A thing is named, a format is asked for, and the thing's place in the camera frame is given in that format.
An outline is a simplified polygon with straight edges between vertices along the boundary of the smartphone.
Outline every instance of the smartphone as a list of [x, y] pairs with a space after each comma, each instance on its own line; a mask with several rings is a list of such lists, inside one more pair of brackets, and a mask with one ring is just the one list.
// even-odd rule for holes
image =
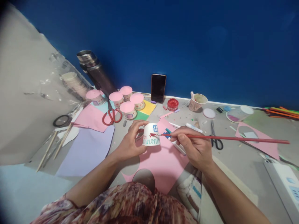
[[166, 75], [152, 74], [151, 100], [163, 103], [166, 85]]

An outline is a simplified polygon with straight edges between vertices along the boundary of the yellow paper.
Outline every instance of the yellow paper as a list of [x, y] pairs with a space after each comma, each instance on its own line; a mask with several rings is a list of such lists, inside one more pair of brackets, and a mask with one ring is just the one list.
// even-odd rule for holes
[[152, 104], [151, 102], [148, 102], [146, 100], [143, 100], [143, 102], [145, 103], [145, 107], [142, 110], [140, 110], [140, 112], [150, 116], [150, 114], [153, 112], [157, 105]]

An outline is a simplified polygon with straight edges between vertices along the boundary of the person's left hand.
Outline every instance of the person's left hand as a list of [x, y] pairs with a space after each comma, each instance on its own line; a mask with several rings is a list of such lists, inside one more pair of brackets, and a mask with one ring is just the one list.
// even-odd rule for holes
[[113, 152], [118, 161], [124, 161], [132, 157], [138, 156], [146, 151], [146, 146], [136, 146], [135, 138], [140, 126], [147, 125], [149, 122], [145, 120], [135, 120], [129, 127], [128, 133], [121, 141], [119, 146]]

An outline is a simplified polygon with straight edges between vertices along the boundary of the purple paper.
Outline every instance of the purple paper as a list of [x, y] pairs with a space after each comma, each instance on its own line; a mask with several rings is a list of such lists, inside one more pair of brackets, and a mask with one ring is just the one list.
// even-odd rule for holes
[[104, 133], [80, 128], [56, 176], [85, 176], [93, 170], [108, 154], [114, 128], [108, 126]]

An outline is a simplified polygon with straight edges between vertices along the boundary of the red-handled scissors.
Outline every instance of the red-handled scissors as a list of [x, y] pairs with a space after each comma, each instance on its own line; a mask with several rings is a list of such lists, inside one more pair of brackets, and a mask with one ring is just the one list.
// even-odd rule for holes
[[[109, 126], [109, 125], [113, 125], [114, 122], [115, 122], [115, 123], [118, 123], [118, 122], [121, 121], [121, 119], [122, 119], [122, 113], [121, 113], [121, 111], [120, 111], [119, 109], [117, 109], [117, 108], [116, 108], [115, 110], [118, 111], [118, 112], [120, 113], [120, 115], [121, 115], [121, 117], [120, 117], [119, 120], [115, 120], [114, 109], [112, 108], [111, 103], [110, 103], [110, 101], [108, 100], [108, 112], [106, 112], [106, 113], [104, 114], [103, 118], [102, 118], [102, 122], [103, 122], [104, 125]], [[110, 117], [110, 119], [111, 119], [111, 122], [110, 122], [109, 124], [105, 123], [105, 117], [106, 117], [107, 114], [109, 115], [109, 117]]]

